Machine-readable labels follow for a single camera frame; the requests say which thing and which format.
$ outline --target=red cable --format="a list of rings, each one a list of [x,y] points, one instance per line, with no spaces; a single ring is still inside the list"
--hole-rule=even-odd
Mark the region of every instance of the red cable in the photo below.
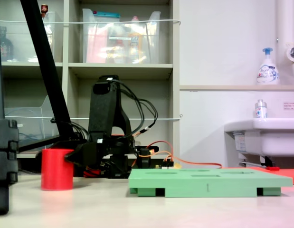
[[[170,146],[170,148],[171,148],[171,154],[172,154],[172,156],[174,155],[173,146],[170,144],[170,142],[165,141],[165,140],[159,140],[159,141],[152,142],[151,144],[149,144],[148,146],[146,146],[146,148],[149,148],[150,146],[152,146],[153,144],[156,144],[156,143],[166,143],[166,144],[168,144]]]

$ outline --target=green tray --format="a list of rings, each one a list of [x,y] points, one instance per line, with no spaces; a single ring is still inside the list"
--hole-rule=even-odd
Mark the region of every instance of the green tray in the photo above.
[[[130,193],[165,197],[280,196],[293,179],[253,169],[133,169]]]

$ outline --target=white table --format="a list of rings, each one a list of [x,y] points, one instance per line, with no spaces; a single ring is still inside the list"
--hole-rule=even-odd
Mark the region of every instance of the white table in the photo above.
[[[294,187],[281,197],[164,198],[129,194],[127,180],[75,179],[70,191],[41,191],[19,176],[0,228],[294,228]]]

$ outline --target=white sink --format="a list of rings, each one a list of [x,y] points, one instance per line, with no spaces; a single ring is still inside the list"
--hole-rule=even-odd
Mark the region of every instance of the white sink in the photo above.
[[[228,123],[239,152],[261,156],[294,156],[294,118],[256,118]]]

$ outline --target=red cylinder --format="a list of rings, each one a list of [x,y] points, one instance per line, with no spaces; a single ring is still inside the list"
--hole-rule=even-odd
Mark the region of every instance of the red cylinder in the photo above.
[[[65,161],[70,149],[42,150],[41,189],[46,191],[70,190],[73,188],[72,163]]]

